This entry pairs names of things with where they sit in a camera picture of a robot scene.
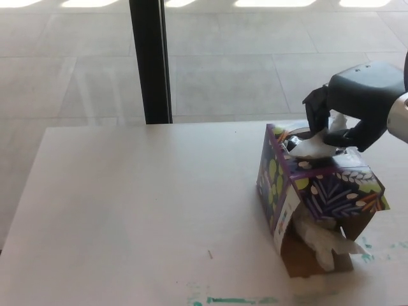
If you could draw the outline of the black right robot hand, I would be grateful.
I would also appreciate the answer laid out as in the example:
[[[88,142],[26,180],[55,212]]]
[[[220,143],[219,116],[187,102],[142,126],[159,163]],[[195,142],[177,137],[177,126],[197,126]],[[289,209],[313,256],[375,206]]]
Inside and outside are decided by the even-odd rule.
[[[329,132],[323,136],[324,143],[363,152],[386,132],[391,108],[406,93],[405,71],[387,62],[374,61],[341,71],[303,100],[311,135],[328,127],[330,112],[335,110],[359,122],[350,129]]]

